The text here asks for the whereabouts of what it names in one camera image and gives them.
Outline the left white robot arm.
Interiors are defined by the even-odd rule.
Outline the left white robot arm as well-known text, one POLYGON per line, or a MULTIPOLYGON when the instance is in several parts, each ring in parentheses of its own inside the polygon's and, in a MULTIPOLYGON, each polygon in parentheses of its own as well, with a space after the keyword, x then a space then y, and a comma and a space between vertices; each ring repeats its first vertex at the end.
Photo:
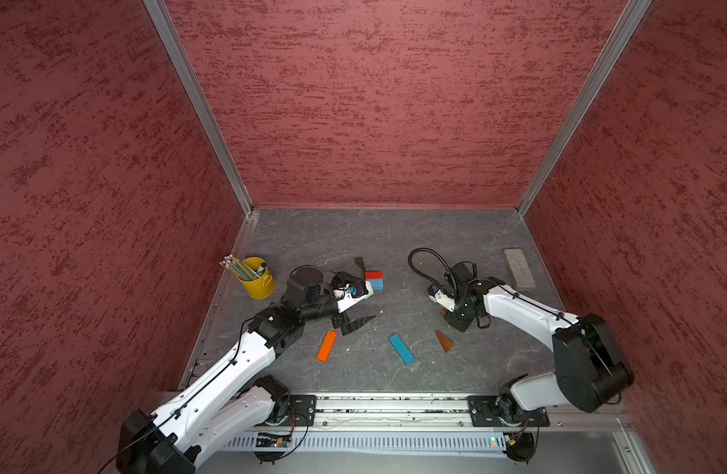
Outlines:
POLYGON ((191 386, 150 414, 137 410, 122 424, 110 459, 120 473, 194 473, 235 436, 270 422, 294 422, 290 389, 260 375, 303 334, 306 323, 328 319, 343 334, 369 320, 347 312, 373 296, 366 278, 301 266, 290 273, 279 303, 243 323, 237 343, 191 386))

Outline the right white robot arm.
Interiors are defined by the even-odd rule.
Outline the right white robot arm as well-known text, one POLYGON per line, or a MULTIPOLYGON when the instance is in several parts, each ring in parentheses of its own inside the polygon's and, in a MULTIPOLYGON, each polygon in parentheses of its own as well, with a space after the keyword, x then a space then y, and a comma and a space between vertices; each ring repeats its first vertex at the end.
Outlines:
POLYGON ((502 320, 549 349, 552 371, 521 375, 499 388, 490 413, 504 426, 523 426, 533 415, 559 405, 594 413, 635 380, 634 372, 608 323, 601 316, 577 316, 555 309, 499 280, 481 278, 476 264, 450 266, 435 250, 416 248, 407 262, 430 282, 428 296, 442 307, 444 321, 461 333, 471 324, 487 329, 502 320))

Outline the light blue rectangular block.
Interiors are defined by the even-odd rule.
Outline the light blue rectangular block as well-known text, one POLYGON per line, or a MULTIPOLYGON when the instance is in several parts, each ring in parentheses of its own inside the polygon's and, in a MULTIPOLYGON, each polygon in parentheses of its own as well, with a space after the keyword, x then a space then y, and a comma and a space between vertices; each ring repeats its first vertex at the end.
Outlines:
POLYGON ((371 284, 375 292, 382 292, 384 290, 384 284, 381 278, 377 278, 376 280, 369 280, 369 283, 371 284))

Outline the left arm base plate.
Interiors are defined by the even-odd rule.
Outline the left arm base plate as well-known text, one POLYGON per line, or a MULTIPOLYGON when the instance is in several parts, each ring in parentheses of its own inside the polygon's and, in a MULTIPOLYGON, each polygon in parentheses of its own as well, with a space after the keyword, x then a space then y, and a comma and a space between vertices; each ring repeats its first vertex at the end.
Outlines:
POLYGON ((316 395, 291 394, 282 398, 266 420, 269 427, 312 426, 318 397, 316 395))

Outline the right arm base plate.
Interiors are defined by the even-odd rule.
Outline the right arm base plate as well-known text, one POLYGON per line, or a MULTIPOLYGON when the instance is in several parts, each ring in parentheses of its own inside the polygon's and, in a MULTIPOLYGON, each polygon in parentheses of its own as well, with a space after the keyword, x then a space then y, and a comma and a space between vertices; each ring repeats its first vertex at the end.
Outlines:
POLYGON ((510 401, 507 396, 468 396, 468 414, 474 428, 547 428, 550 421, 544 409, 526 411, 510 401))

